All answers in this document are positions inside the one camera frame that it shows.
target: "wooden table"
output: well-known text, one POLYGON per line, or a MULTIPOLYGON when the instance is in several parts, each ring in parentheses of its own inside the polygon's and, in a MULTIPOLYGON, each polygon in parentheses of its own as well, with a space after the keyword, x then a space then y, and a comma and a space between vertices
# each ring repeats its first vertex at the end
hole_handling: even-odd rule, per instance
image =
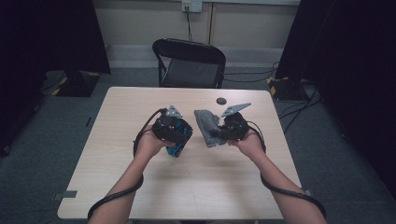
POLYGON ((193 115, 196 109, 207 109, 220 116, 227 106, 248 102, 251 106, 241 114, 259 125, 269 158, 300 186, 269 92, 113 87, 67 188, 76 190, 77 196, 63 198, 58 216, 86 218, 91 206, 107 194, 133 159, 133 141, 148 118, 157 109, 174 105, 193 128, 193 135, 178 158, 163 149, 151 160, 130 218, 282 218, 253 162, 236 147, 206 147, 193 115), (218 105, 219 97, 225 98, 227 104, 218 105))

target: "black chair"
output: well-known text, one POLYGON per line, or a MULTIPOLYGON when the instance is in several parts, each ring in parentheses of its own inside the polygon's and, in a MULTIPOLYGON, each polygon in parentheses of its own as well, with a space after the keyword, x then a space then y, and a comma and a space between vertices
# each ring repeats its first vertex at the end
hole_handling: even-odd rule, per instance
POLYGON ((158 59, 160 87, 221 88, 226 59, 219 49, 171 38, 155 41, 152 49, 158 59), (167 67, 165 58, 170 59, 167 67))

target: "hand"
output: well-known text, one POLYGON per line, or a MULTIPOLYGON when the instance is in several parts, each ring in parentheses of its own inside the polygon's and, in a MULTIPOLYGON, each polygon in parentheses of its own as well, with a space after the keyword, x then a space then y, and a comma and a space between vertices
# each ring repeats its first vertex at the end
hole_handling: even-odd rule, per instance
POLYGON ((227 143, 229 146, 238 147, 239 150, 252 161, 255 161, 255 159, 258 159, 260 156, 265 156, 260 137, 251 129, 248 130, 243 140, 229 140, 227 143))
POLYGON ((163 141, 157 138, 151 128, 151 125, 146 127, 137 145, 137 151, 135 155, 135 157, 139 157, 147 161, 157 155, 162 147, 172 147, 175 145, 175 143, 163 141))

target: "table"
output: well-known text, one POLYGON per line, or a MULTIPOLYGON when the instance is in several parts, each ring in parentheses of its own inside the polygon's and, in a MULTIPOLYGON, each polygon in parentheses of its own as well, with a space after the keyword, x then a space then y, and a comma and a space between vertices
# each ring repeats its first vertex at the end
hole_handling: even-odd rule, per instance
POLYGON ((174 105, 193 128, 193 135, 178 158, 163 149, 151 160, 130 218, 282 218, 254 163, 236 147, 206 147, 193 115, 196 109, 207 109, 220 116, 227 106, 247 102, 251 106, 241 114, 259 125, 269 158, 300 186, 268 91, 113 87, 106 94, 67 188, 77 191, 76 198, 63 198, 58 216, 86 218, 91 206, 107 194, 133 159, 133 141, 151 114, 174 105), (219 97, 227 104, 218 105, 219 97))

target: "forearm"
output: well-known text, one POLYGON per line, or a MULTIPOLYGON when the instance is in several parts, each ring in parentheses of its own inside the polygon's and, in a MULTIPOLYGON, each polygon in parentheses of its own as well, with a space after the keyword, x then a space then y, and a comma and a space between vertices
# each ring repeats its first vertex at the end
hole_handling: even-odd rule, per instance
MULTIPOLYGON (((304 193, 264 153, 260 154, 253 161, 259 168, 262 177, 270 185, 279 189, 304 193)), ((287 223, 326 223, 325 218, 313 203, 273 191, 272 193, 287 223)))
MULTIPOLYGON (((135 158, 107 195, 135 186, 148 162, 147 160, 135 158)), ((134 196, 135 192, 103 204, 96 209, 89 223, 127 223, 134 202, 134 196)))

